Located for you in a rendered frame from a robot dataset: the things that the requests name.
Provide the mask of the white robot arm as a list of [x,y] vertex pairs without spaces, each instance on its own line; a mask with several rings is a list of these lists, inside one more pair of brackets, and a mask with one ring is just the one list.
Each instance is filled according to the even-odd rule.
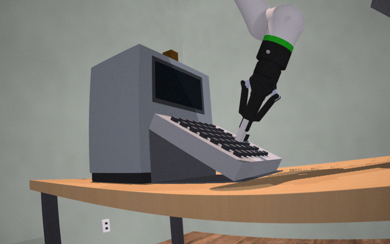
[[257,60],[284,71],[305,26],[301,11],[289,4],[271,9],[265,0],[234,1],[250,34],[262,41]]

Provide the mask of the grey control console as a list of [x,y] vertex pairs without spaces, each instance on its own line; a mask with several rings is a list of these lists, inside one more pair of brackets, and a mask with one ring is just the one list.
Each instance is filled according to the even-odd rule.
[[282,158],[249,134],[235,137],[212,124],[209,76],[172,49],[137,44],[91,67],[92,182],[231,183],[281,172]]

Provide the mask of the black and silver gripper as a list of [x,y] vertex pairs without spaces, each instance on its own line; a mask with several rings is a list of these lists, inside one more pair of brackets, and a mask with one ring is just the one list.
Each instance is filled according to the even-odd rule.
[[[249,80],[241,80],[241,98],[239,114],[243,119],[239,126],[235,140],[243,142],[247,132],[254,121],[259,122],[269,111],[271,106],[281,98],[276,91],[276,84],[281,75],[281,70],[272,64],[258,61],[253,75]],[[250,98],[247,103],[249,87],[251,86]],[[271,94],[272,93],[272,94]],[[271,97],[262,105],[266,96]],[[260,109],[260,110],[259,110]]]

